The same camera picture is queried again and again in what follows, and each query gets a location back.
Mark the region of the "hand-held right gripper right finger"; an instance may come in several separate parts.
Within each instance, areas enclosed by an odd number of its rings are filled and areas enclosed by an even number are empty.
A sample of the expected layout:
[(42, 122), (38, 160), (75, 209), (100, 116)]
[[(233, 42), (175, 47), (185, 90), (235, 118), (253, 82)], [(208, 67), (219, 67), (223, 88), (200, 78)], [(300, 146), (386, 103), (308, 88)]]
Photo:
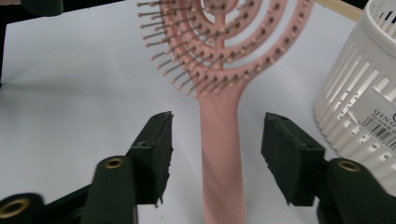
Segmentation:
[(291, 119), (267, 112), (261, 153), (286, 202), (312, 206), (325, 148)]

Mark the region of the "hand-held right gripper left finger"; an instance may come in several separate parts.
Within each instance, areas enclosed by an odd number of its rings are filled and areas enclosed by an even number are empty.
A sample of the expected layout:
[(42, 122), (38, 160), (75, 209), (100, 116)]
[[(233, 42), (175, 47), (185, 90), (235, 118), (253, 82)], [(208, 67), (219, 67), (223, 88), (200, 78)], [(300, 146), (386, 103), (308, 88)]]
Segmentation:
[(133, 163), (137, 204), (163, 203), (173, 153), (172, 122), (171, 111), (150, 117), (127, 152)]

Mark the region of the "pink hairbrush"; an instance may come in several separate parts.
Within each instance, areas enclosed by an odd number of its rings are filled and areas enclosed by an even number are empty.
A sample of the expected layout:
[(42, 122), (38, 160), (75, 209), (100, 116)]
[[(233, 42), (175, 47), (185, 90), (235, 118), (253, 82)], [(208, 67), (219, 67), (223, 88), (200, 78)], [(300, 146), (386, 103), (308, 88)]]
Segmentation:
[(238, 106), (303, 31), (315, 0), (142, 0), (158, 64), (199, 102), (205, 224), (246, 224)]

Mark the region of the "white plastic basket with handle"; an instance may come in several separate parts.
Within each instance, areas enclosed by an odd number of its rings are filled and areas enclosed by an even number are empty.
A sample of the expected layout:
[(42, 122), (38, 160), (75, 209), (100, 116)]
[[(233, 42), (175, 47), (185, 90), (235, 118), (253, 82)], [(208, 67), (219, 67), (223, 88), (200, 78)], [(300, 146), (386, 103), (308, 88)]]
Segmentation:
[(369, 0), (314, 107), (336, 154), (396, 196), (396, 0)]

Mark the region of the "light wooden table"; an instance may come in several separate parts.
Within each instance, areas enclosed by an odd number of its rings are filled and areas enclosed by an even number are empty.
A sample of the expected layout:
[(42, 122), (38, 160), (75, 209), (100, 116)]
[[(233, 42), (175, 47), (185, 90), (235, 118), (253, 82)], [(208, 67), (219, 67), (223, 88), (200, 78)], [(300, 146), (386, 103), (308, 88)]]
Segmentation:
[(321, 4), (322, 6), (331, 9), (339, 13), (340, 15), (351, 19), (353, 21), (358, 21), (363, 13), (363, 10), (350, 5), (343, 0), (315, 0), (317, 3)]

